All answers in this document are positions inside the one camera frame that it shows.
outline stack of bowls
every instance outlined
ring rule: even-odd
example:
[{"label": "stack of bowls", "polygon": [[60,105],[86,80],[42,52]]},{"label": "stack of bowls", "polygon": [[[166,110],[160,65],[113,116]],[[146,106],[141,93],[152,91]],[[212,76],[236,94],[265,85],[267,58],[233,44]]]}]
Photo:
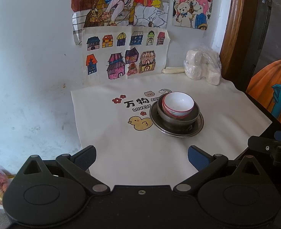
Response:
[{"label": "stack of bowls", "polygon": [[200,110],[187,94],[172,92],[158,98],[157,110],[165,127],[172,131],[189,131],[197,120]]}]

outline drawn foot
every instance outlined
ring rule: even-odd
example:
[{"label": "drawn foot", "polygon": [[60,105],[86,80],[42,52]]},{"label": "drawn foot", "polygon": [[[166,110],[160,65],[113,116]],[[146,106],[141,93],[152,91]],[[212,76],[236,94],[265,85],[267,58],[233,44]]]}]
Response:
[{"label": "drawn foot", "polygon": [[102,15],[96,19],[96,22],[102,22],[102,21],[105,21],[106,19],[109,19],[111,17],[112,13],[109,12],[103,12]]}]

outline orange skirt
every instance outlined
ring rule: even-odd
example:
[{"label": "orange skirt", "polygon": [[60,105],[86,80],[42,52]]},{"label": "orange skirt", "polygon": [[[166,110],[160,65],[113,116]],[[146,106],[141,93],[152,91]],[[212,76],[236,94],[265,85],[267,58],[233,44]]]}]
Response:
[{"label": "orange skirt", "polygon": [[[281,60],[267,65],[254,75],[248,85],[246,93],[271,112],[274,106],[274,90],[272,89],[274,84],[281,84]],[[281,123],[281,113],[277,119]]]}]

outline purple house drawing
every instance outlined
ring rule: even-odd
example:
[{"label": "purple house drawing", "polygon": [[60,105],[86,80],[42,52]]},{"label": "purple house drawing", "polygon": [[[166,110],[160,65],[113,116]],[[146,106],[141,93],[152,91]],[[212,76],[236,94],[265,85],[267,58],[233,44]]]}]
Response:
[{"label": "purple house drawing", "polygon": [[113,53],[109,59],[109,66],[107,68],[107,74],[109,79],[116,79],[122,77],[125,72],[125,62],[122,60],[122,54],[120,53]]}]

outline white tablecloth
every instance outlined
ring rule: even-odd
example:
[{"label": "white tablecloth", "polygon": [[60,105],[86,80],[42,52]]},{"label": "white tablecloth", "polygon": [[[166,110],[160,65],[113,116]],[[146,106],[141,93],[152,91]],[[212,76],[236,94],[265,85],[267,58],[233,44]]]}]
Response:
[{"label": "white tablecloth", "polygon": [[[180,139],[150,127],[149,106],[167,89],[185,92],[197,102],[205,122],[198,135]],[[190,145],[234,159],[246,149],[250,136],[259,136],[271,124],[233,83],[222,79],[213,86],[184,73],[88,87],[73,91],[72,98],[82,147],[97,149],[91,174],[111,188],[116,184],[173,187],[197,171],[187,158]],[[134,116],[148,122],[148,128],[128,123]]]}]

